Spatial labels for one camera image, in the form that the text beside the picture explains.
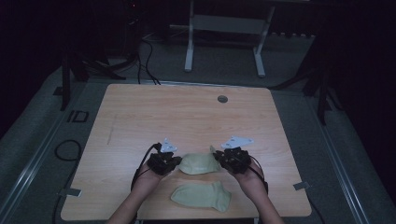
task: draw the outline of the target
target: dark background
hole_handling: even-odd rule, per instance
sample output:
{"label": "dark background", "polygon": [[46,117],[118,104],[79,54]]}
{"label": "dark background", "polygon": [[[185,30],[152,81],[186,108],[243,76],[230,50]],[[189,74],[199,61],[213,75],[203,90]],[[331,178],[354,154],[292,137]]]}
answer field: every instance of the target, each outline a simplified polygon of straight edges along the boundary
{"label": "dark background", "polygon": [[[249,3],[264,7],[262,1]],[[391,1],[344,2],[347,10],[340,10],[344,7],[337,2],[311,3],[277,2],[270,31],[317,36],[319,48],[308,54],[319,56],[310,63],[315,66],[326,57],[331,60],[331,86],[396,202],[396,36],[392,32],[396,7]],[[197,5],[207,13],[260,16],[260,11],[236,8],[238,3],[229,1],[213,5],[202,0]],[[83,51],[93,58],[125,56],[136,48],[134,40],[139,37],[134,30],[125,29],[127,21],[146,18],[151,29],[164,38],[170,23],[188,24],[189,2],[184,0],[145,1],[145,5],[132,8],[132,14],[124,9],[121,1],[110,0],[94,4],[80,0],[0,2],[0,136],[47,76],[59,68],[63,50]],[[129,42],[124,41],[127,35]],[[334,47],[331,56],[323,53],[329,46]]]}

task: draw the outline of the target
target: light green sock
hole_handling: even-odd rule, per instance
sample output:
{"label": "light green sock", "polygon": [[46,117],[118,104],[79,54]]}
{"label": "light green sock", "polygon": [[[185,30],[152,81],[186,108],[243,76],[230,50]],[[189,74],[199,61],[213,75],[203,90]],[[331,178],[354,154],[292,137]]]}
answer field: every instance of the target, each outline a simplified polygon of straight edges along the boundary
{"label": "light green sock", "polygon": [[201,175],[220,170],[219,162],[212,153],[186,154],[178,168],[188,175]]}
{"label": "light green sock", "polygon": [[225,212],[230,204],[231,193],[219,181],[212,184],[186,184],[178,187],[171,199],[189,207],[213,207]]}

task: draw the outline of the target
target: white table leg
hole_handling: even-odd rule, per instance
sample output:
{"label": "white table leg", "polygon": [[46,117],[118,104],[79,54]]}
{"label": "white table leg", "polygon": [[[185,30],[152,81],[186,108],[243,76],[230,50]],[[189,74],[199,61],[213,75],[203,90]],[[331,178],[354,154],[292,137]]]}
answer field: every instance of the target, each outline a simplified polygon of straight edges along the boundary
{"label": "white table leg", "polygon": [[194,43],[193,43],[193,33],[194,33],[194,1],[190,0],[190,25],[189,25],[189,45],[187,46],[186,63],[184,65],[184,71],[190,72],[192,70],[192,57],[194,54]]}
{"label": "white table leg", "polygon": [[267,20],[262,26],[262,33],[260,43],[257,47],[253,48],[254,60],[257,67],[257,75],[259,77],[265,77],[264,65],[262,64],[262,46],[264,45],[265,37],[268,35],[268,29],[270,28],[271,19],[274,15],[275,7],[270,8]]}

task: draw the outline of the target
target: tape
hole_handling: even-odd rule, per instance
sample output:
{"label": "tape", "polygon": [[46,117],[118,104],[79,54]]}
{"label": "tape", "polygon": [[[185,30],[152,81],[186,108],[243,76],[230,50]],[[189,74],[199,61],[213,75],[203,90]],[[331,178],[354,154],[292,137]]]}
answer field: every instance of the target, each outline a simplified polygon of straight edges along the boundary
{"label": "tape", "polygon": [[298,183],[298,184],[295,184],[295,185],[293,185],[293,186],[294,186],[295,190],[299,190],[299,189],[309,189],[309,188],[312,187],[312,186],[310,186],[310,185],[308,184],[308,182],[306,182],[306,181],[301,182],[301,183]]}
{"label": "tape", "polygon": [[81,196],[81,189],[61,189],[61,192],[58,194],[66,197],[66,196],[74,196],[74,197],[79,197]]}

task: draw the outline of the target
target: desk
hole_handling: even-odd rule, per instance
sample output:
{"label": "desk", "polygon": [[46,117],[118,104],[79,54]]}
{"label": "desk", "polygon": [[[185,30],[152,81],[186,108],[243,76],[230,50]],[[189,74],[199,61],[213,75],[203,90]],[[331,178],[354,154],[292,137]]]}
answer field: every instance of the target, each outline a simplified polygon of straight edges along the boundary
{"label": "desk", "polygon": [[[224,95],[227,103],[220,103]],[[72,189],[65,220],[108,219],[130,192],[134,171],[147,149],[164,138],[178,148],[175,156],[207,153],[232,135],[252,138],[242,147],[255,157],[269,184],[269,197],[282,217],[304,217],[311,207],[284,133],[271,92],[267,89],[213,86],[109,85],[93,124]],[[189,208],[170,200],[185,183],[222,182],[232,194],[229,209]],[[138,219],[257,217],[254,204],[224,169],[205,175],[176,170],[142,204]]]}

